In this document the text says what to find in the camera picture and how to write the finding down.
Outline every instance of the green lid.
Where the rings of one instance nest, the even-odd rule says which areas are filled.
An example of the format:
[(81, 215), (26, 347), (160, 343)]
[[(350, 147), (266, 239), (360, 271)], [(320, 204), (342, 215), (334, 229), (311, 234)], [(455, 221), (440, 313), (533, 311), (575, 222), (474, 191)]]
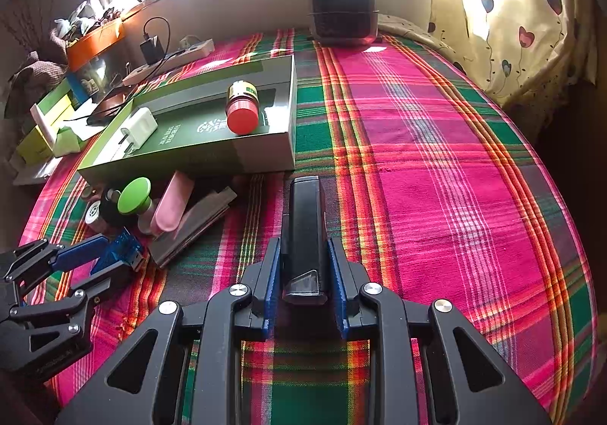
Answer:
[(151, 182), (144, 176), (136, 178), (129, 183), (118, 199), (120, 214), (141, 214), (146, 211), (150, 203)]

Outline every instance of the silver screw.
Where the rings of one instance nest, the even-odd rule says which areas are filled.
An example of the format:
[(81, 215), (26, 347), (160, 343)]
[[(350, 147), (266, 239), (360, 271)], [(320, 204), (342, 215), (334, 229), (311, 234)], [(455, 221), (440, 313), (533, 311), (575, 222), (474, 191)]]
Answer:
[(383, 290), (379, 283), (367, 283), (363, 289), (365, 290), (365, 293), (368, 293), (369, 295), (379, 295)]
[(170, 300), (167, 302), (162, 302), (160, 304), (160, 306), (158, 307), (158, 310), (160, 311), (161, 314), (164, 314), (165, 316), (167, 316), (168, 314), (172, 314), (175, 312), (175, 310), (177, 310), (177, 304)]
[(241, 297), (242, 295), (247, 294), (249, 288), (247, 285), (241, 285), (240, 283), (236, 285), (230, 286), (230, 295), (234, 297)]
[(446, 314), (447, 312), (451, 312), (453, 305), (448, 300), (441, 298), (440, 300), (434, 302), (434, 308), (439, 312), (444, 312)]

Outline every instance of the white charger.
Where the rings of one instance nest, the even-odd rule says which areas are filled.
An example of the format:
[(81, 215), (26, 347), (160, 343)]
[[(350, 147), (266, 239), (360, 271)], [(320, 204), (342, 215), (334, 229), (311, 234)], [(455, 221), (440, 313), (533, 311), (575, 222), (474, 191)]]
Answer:
[(122, 124), (120, 132), (133, 145), (132, 149), (139, 149), (156, 129), (158, 124), (152, 112), (149, 108), (143, 107)]

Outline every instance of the blue object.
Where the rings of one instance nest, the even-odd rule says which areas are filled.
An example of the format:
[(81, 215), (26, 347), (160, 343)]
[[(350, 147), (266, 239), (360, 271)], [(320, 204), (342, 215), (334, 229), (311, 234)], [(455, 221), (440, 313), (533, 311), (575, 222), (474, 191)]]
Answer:
[(335, 304), (335, 322), (343, 339), (347, 339), (350, 324), (346, 309), (344, 281), (339, 274), (338, 258), (335, 254), (333, 242), (329, 241), (329, 255), (331, 257), (331, 279), (333, 284), (333, 304)]
[(268, 278), (268, 289), (266, 291), (266, 299), (264, 306), (264, 315), (265, 319), (263, 320), (263, 336), (269, 337), (269, 334), (274, 327), (274, 319), (276, 318), (276, 307), (278, 306), (278, 293), (280, 289), (278, 288), (278, 282), (280, 281), (280, 270), (278, 270), (278, 266), (280, 264), (280, 240), (276, 245), (276, 250), (274, 252), (274, 259), (272, 261), (272, 270), (270, 271), (270, 275)]
[(133, 270), (136, 270), (143, 260), (144, 254), (145, 249), (139, 240), (131, 235), (126, 228), (122, 228), (120, 235), (99, 256), (90, 273), (93, 275), (117, 262), (124, 262), (131, 266)]
[(68, 272), (103, 255), (110, 241), (103, 235), (95, 235), (76, 245), (61, 250), (51, 267), (56, 271)]
[(72, 88), (72, 92), (74, 93), (74, 98), (76, 98), (76, 100), (78, 101), (78, 106), (80, 106), (82, 103), (84, 103), (85, 101), (87, 101), (90, 96), (87, 94), (86, 91), (84, 91), (84, 88), (82, 87), (82, 84), (80, 84), (80, 80), (78, 79), (78, 76), (76, 74), (74, 74), (73, 72), (66, 72), (66, 79), (68, 80), (68, 83), (70, 84), (70, 87)]

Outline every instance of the bed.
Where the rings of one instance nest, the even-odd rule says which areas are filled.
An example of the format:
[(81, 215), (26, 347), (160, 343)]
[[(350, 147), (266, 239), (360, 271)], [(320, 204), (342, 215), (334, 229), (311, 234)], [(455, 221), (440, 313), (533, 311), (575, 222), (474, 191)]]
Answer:
[[(536, 153), (453, 65), (398, 36), (384, 34), (369, 48), (326, 48), (307, 32), (280, 30), (219, 44), (147, 90), (291, 53), (295, 171), (236, 177), (239, 198), (223, 221), (167, 270), (149, 263), (122, 297), (101, 306), (93, 351), (49, 383), (60, 403), (160, 302), (207, 300), (236, 282), (280, 232), (286, 179), (318, 175), (329, 234), (342, 238), (348, 259), (402, 298), (454, 302), (562, 423), (597, 374), (588, 263)], [(81, 156), (63, 159), (52, 175), (22, 243), (92, 235), (79, 199), (85, 182), (75, 173)], [(89, 268), (48, 278), (32, 302), (62, 298)], [(244, 423), (365, 423), (366, 343), (272, 340), (246, 343), (243, 354)], [(187, 396), (183, 415), (187, 423)], [(427, 421), (425, 409), (421, 415)]]

